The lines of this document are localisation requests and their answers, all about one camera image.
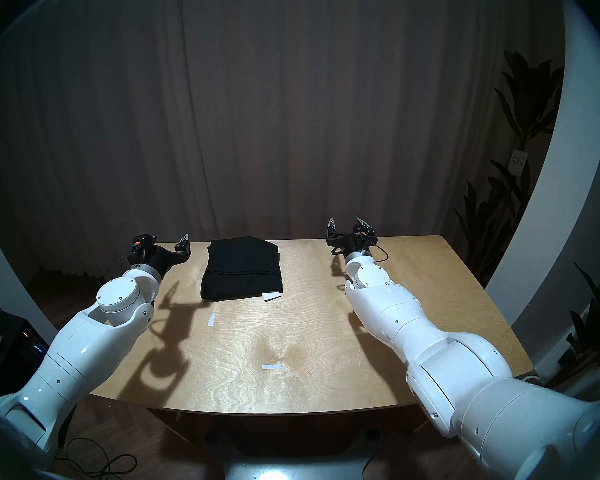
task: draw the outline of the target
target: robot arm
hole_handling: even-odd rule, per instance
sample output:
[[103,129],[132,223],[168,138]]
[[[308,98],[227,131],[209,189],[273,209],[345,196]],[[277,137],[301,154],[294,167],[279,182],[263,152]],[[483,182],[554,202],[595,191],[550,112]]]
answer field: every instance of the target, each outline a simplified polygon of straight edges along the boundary
[[100,287],[96,302],[58,332],[20,392],[0,397],[0,416],[19,432],[25,448],[36,453],[39,466],[51,462],[59,428],[74,406],[115,371],[151,325],[164,275],[189,259],[188,235],[180,239],[175,252],[156,246],[156,239],[134,238],[127,256],[132,267]]
[[327,244],[345,256],[345,295],[371,335],[406,366],[406,381],[423,412],[444,436],[458,435],[475,461],[497,478],[556,478],[600,425],[600,401],[583,402],[512,378],[487,340],[450,333],[427,319],[420,302],[374,262],[378,242],[358,219]]

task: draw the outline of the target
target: white label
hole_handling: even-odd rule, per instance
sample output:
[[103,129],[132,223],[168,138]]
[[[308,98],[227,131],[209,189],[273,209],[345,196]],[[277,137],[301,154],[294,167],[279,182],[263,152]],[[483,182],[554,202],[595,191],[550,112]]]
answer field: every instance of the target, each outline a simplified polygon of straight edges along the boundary
[[262,299],[264,299],[265,301],[271,301],[272,299],[279,298],[279,297],[280,297],[279,292],[263,292],[262,293]]
[[510,171],[511,175],[519,177],[522,174],[522,169],[525,168],[526,162],[527,153],[514,149],[513,153],[511,153],[511,160],[509,160],[509,167],[507,167],[507,169]]

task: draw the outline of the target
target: metal base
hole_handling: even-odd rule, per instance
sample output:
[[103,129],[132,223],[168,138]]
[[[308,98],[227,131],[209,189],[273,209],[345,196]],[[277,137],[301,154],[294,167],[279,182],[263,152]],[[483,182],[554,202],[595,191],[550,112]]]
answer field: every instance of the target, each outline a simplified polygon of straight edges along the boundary
[[353,258],[357,258],[358,256],[373,256],[371,251],[368,249],[362,249],[361,251],[353,251],[349,253],[346,258],[344,258],[344,264],[346,265],[348,262],[353,260]]
[[254,457],[244,456],[224,433],[210,432],[205,447],[231,480],[360,480],[382,441],[378,430],[365,429],[336,456]]

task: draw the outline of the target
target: wooden table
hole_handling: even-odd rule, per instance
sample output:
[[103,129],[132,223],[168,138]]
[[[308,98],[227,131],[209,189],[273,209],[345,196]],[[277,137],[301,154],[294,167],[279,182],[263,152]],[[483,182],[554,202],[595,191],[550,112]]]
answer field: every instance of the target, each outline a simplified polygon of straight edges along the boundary
[[[266,303],[261,297],[201,300],[209,242],[192,243],[189,261],[165,275],[151,327],[93,394],[216,414],[415,404],[402,363],[367,333],[345,297],[344,259],[331,256],[324,239],[271,242],[279,248],[284,293]],[[440,329],[482,335],[514,375],[532,369],[509,325],[442,237],[383,237],[379,244],[390,256],[383,268],[418,297]],[[384,257],[381,251],[377,257]],[[282,368],[262,369],[267,364]]]

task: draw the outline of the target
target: table surface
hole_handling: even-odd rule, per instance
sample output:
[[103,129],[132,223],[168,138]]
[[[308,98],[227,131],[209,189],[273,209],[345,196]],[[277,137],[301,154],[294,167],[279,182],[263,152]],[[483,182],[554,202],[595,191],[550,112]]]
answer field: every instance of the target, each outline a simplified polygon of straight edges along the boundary
[[[191,258],[165,275],[151,326],[93,394],[218,414],[415,404],[398,356],[362,327],[345,297],[342,256],[331,256],[324,239],[271,242],[280,252],[282,296],[214,303],[200,298],[209,242],[192,242]],[[440,329],[482,335],[513,375],[532,369],[511,327],[442,237],[382,237],[379,244],[390,256],[382,267]],[[282,367],[262,369],[267,364]]]

